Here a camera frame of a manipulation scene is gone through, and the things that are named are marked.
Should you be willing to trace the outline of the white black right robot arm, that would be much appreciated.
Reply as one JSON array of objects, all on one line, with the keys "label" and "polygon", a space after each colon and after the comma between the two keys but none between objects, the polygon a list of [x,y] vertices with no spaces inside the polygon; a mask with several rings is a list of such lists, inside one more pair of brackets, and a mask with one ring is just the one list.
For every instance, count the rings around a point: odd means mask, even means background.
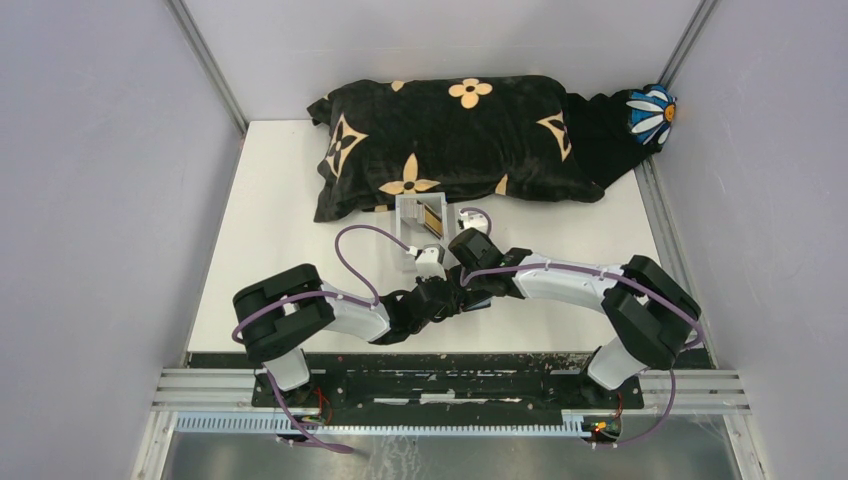
[{"label": "white black right robot arm", "polygon": [[637,374],[671,370],[681,352],[703,340],[700,306],[649,257],[592,265],[523,248],[501,252],[476,229],[460,233],[449,250],[462,268],[459,284],[466,290],[557,301],[606,316],[615,336],[593,354],[577,382],[580,400],[591,408],[606,406]]}]

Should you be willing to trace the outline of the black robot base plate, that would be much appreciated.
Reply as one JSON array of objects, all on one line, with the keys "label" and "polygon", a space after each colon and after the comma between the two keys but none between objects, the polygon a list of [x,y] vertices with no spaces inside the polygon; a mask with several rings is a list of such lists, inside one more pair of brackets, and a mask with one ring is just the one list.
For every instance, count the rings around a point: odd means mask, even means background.
[{"label": "black robot base plate", "polygon": [[642,402],[630,378],[605,390],[587,353],[309,353],[310,382],[283,395],[332,426],[558,425],[564,410],[613,415]]}]

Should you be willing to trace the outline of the black leather card holder wallet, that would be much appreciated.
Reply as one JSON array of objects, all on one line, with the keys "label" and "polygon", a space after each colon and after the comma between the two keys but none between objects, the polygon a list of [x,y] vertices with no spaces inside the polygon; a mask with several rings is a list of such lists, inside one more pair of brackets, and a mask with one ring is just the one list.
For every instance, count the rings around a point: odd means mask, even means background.
[{"label": "black leather card holder wallet", "polygon": [[464,287],[458,296],[458,309],[460,312],[472,312],[489,308],[493,294],[485,289]]}]

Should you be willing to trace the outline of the white plastic card tray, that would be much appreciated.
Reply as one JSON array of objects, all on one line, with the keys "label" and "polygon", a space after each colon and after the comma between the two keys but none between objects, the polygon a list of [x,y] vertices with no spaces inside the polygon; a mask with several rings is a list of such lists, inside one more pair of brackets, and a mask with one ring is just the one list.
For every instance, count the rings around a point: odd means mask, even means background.
[{"label": "white plastic card tray", "polygon": [[444,193],[402,194],[395,199],[394,235],[413,247],[412,253],[395,257],[403,273],[424,278],[445,277],[447,245],[452,237],[451,220]]}]

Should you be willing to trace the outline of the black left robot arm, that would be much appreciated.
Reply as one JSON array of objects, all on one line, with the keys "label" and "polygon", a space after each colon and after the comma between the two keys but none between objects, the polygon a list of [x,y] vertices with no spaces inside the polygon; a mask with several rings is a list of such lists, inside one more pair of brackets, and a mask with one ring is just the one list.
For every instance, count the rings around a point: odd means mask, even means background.
[{"label": "black left robot arm", "polygon": [[234,341],[247,359],[262,365],[276,392],[291,406],[313,397],[301,345],[327,330],[369,344],[393,345],[461,312],[464,290],[448,276],[418,277],[413,289],[368,300],[323,281],[312,264],[301,264],[238,291],[232,300],[238,324]]}]

